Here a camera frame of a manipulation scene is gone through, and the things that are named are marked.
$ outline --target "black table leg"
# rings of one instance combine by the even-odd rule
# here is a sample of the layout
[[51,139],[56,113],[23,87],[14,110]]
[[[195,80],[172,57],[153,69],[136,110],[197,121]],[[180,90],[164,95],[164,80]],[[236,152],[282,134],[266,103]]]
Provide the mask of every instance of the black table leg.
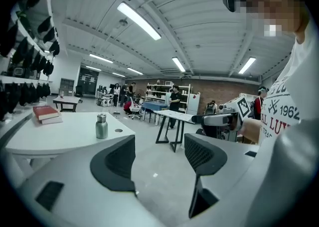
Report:
[[184,135],[184,121],[181,121],[181,133],[180,133],[180,143],[183,142],[183,135]]
[[161,135],[161,131],[163,130],[165,120],[166,120],[166,116],[163,116],[163,120],[162,120],[160,128],[159,128],[159,134],[158,134],[158,137],[157,137],[156,142],[155,142],[156,144],[167,144],[169,142],[168,139],[160,141],[160,135]]
[[172,149],[173,149],[174,152],[176,152],[176,146],[177,146],[177,144],[180,144],[180,143],[181,143],[181,142],[178,142],[179,125],[180,125],[180,120],[178,120],[178,124],[177,124],[175,142],[170,142],[170,146],[172,147]]
[[168,141],[167,132],[168,132],[169,123],[170,123],[170,118],[168,119],[168,123],[167,123],[167,127],[166,127],[166,132],[165,132],[165,140],[167,140],[167,141]]

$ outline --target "person in red shirt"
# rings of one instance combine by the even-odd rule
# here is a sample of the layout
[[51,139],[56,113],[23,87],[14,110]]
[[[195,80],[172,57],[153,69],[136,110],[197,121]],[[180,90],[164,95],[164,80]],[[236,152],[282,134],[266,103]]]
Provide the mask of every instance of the person in red shirt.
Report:
[[254,104],[254,117],[256,120],[260,120],[261,117],[261,107],[264,102],[264,98],[267,96],[267,88],[264,86],[261,86],[258,89],[258,98],[255,99]]
[[130,110],[130,106],[131,106],[132,102],[128,101],[126,102],[126,104],[124,105],[124,111],[126,114],[132,114],[132,111]]

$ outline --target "black chair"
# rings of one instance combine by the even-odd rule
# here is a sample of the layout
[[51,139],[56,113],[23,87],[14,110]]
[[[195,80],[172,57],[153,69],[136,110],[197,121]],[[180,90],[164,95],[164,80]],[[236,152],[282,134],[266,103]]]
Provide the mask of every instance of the black chair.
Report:
[[81,85],[75,87],[75,94],[74,94],[74,96],[76,96],[76,97],[83,97],[83,88],[82,88]]

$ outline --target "blue table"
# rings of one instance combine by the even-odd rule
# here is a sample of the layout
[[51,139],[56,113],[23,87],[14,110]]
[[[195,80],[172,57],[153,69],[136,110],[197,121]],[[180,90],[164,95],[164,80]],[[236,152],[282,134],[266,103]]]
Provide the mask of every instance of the blue table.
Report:
[[[168,106],[165,104],[162,104],[162,103],[144,102],[142,105],[142,110],[144,110],[143,120],[145,120],[146,109],[150,109],[152,111],[161,111],[163,108],[168,108]],[[156,124],[155,125],[158,125],[158,124],[159,124],[158,114],[156,114]]]

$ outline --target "person's arm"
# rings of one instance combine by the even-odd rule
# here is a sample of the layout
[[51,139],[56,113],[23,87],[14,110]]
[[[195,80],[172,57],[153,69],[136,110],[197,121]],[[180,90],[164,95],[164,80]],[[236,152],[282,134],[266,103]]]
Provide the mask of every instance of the person's arm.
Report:
[[258,143],[260,133],[261,121],[252,118],[246,118],[243,121],[243,126],[238,131],[238,135],[241,134],[249,140]]

